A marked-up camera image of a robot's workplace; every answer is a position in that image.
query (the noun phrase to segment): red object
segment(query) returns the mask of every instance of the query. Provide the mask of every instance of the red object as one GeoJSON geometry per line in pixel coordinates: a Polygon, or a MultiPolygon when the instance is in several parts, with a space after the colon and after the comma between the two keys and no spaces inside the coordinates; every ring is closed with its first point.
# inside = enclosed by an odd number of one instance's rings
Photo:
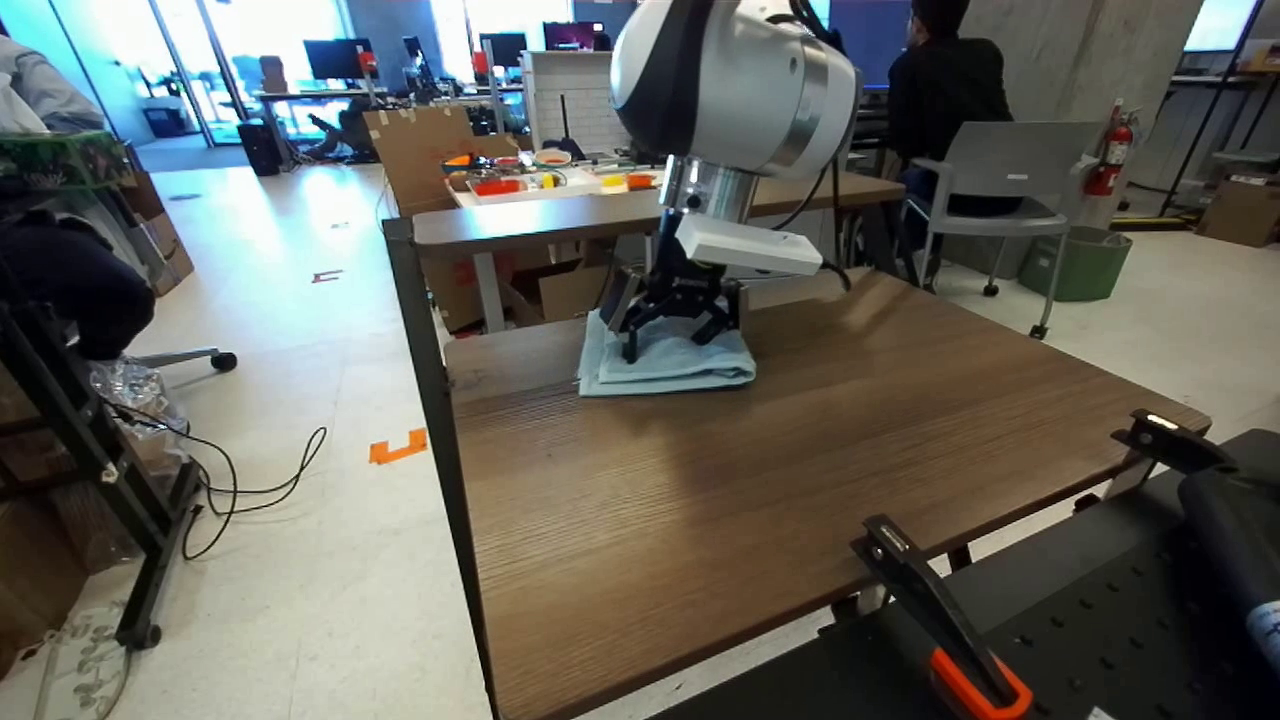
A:
{"type": "Polygon", "coordinates": [[[508,192],[523,192],[523,184],[515,174],[482,174],[472,184],[474,197],[508,197],[508,192]]]}
{"type": "Polygon", "coordinates": [[[1033,700],[1036,700],[1033,688],[1008,665],[994,661],[994,669],[1011,692],[1008,705],[992,705],[943,649],[932,649],[932,656],[927,656],[927,670],[936,677],[939,692],[969,720],[1023,720],[1023,714],[1033,714],[1033,700]]]}
{"type": "Polygon", "coordinates": [[[1136,132],[1130,132],[1130,114],[1117,103],[1110,120],[1100,136],[1100,160],[1091,165],[1085,192],[1086,197],[1110,197],[1120,184],[1120,170],[1127,165],[1127,147],[1130,147],[1136,132]]]}
{"type": "Polygon", "coordinates": [[[472,71],[474,71],[474,76],[488,76],[488,71],[490,71],[488,50],[472,50],[472,71]]]}
{"type": "Polygon", "coordinates": [[[375,54],[370,54],[370,48],[356,48],[356,65],[359,65],[359,76],[375,76],[375,54]]]}

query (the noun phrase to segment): cable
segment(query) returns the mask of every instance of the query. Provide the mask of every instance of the cable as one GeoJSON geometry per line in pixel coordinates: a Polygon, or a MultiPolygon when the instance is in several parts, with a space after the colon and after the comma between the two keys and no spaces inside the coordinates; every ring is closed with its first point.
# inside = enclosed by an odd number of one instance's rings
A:
{"type": "Polygon", "coordinates": [[[841,262],[822,260],[819,266],[822,266],[822,271],[834,271],[841,282],[843,282],[843,293],[850,293],[850,281],[849,281],[849,271],[843,271],[841,262]]]}
{"type": "Polygon", "coordinates": [[[267,507],[285,504],[285,500],[304,483],[304,472],[307,472],[311,458],[320,454],[320,448],[324,448],[324,439],[327,439],[327,427],[324,427],[324,425],[311,427],[311,435],[304,439],[304,450],[300,450],[300,458],[294,458],[294,472],[293,472],[285,483],[270,483],[270,487],[241,487],[241,467],[234,467],[231,450],[225,450],[220,445],[213,445],[213,439],[204,439],[204,435],[191,435],[191,433],[185,433],[185,439],[213,448],[213,450],[226,465],[226,487],[216,487],[216,483],[208,478],[208,467],[191,458],[194,472],[199,472],[204,504],[208,504],[208,512],[220,519],[216,531],[213,531],[213,540],[208,540],[204,546],[194,546],[194,551],[191,551],[191,528],[194,528],[194,522],[189,522],[189,531],[185,531],[185,561],[199,561],[199,556],[208,556],[208,551],[225,540],[225,531],[231,528],[234,516],[267,512],[267,507]]]}
{"type": "Polygon", "coordinates": [[[785,220],[776,220],[776,223],[773,223],[773,233],[793,226],[793,223],[794,223],[794,215],[805,215],[805,212],[806,212],[806,202],[811,202],[815,187],[822,187],[822,180],[828,180],[828,165],[822,165],[822,170],[815,170],[815,180],[811,180],[806,197],[805,197],[805,199],[799,199],[785,220]]]}
{"type": "Polygon", "coordinates": [[[112,403],[112,398],[105,398],[105,403],[107,403],[107,407],[114,413],[114,419],[125,419],[125,425],[162,427],[162,433],[172,433],[172,435],[180,435],[180,439],[189,439],[189,445],[213,448],[213,450],[225,458],[225,467],[226,467],[226,483],[225,483],[225,487],[213,483],[208,467],[204,467],[194,454],[189,458],[191,472],[194,472],[194,483],[199,483],[199,491],[204,491],[204,507],[208,507],[220,522],[216,522],[213,540],[191,551],[191,528],[194,528],[194,519],[191,519],[191,522],[185,528],[185,542],[180,542],[185,561],[208,556],[208,551],[226,535],[226,528],[231,528],[234,516],[267,512],[267,507],[285,504],[285,500],[304,483],[304,472],[317,465],[317,454],[320,454],[320,448],[324,448],[324,439],[327,439],[327,427],[324,427],[324,425],[311,427],[311,435],[304,439],[304,450],[300,450],[300,458],[294,458],[294,472],[293,472],[286,478],[281,478],[281,483],[270,483],[270,487],[241,487],[241,467],[234,467],[231,450],[220,448],[216,439],[204,439],[204,435],[194,435],[194,433],[189,433],[189,427],[172,427],[162,415],[153,415],[153,413],[138,413],[138,407],[125,407],[125,403],[112,403]]]}

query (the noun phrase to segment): towel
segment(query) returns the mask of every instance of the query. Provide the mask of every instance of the towel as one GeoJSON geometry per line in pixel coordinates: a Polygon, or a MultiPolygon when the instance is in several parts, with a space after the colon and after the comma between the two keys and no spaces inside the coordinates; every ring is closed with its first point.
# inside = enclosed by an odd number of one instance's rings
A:
{"type": "Polygon", "coordinates": [[[598,310],[587,316],[585,350],[576,368],[580,395],[662,395],[704,388],[742,388],[756,379],[756,359],[742,330],[718,330],[709,342],[687,336],[704,319],[660,316],[641,328],[641,359],[624,359],[624,336],[616,336],[598,310]]]}

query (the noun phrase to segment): window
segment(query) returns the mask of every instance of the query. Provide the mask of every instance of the window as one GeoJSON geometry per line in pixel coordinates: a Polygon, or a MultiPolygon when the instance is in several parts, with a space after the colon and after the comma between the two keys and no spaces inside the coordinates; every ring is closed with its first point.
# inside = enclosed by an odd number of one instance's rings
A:
{"type": "Polygon", "coordinates": [[[523,32],[526,50],[542,48],[542,19],[572,19],[572,0],[433,0],[443,76],[472,80],[480,32],[523,32]]]}

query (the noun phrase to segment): black metal bracket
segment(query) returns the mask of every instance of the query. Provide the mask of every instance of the black metal bracket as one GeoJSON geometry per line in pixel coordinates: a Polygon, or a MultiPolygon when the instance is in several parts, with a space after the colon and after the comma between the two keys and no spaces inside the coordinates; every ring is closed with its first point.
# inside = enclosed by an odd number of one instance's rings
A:
{"type": "Polygon", "coordinates": [[[1130,425],[1117,433],[1117,439],[1136,454],[1158,458],[1175,472],[1234,467],[1225,448],[1155,413],[1130,413],[1130,425]]]}

